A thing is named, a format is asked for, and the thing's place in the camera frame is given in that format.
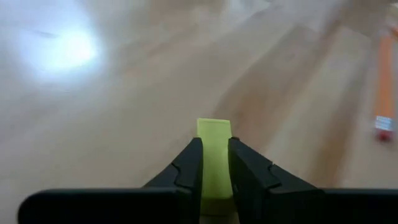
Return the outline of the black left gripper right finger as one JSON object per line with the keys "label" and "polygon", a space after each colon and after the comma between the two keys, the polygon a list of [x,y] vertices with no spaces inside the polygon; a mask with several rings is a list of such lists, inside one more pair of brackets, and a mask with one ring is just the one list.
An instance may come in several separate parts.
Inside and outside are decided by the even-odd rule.
{"label": "black left gripper right finger", "polygon": [[228,141],[233,200],[240,224],[316,224],[319,189],[238,138]]}

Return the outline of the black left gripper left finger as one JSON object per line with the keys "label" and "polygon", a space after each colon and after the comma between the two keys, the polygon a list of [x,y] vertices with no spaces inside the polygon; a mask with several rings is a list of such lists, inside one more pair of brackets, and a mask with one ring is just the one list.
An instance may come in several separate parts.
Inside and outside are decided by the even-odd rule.
{"label": "black left gripper left finger", "polygon": [[193,138],[144,188],[173,190],[173,202],[162,206],[167,224],[199,224],[203,183],[203,143]]}

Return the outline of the green eraser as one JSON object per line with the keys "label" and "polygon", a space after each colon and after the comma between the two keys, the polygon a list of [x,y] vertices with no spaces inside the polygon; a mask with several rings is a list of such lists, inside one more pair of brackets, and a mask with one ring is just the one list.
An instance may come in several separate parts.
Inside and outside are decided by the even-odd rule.
{"label": "green eraser", "polygon": [[203,144],[201,214],[227,215],[234,211],[228,162],[228,141],[232,137],[230,121],[199,118],[197,136]]}

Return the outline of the orange pencil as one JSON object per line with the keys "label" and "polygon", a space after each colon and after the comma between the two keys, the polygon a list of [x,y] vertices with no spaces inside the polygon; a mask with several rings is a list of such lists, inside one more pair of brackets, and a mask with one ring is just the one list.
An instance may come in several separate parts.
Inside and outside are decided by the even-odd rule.
{"label": "orange pencil", "polygon": [[391,141],[394,135],[394,91],[392,46],[398,37],[398,27],[388,27],[380,38],[377,58],[377,92],[375,100],[375,120],[377,138]]}

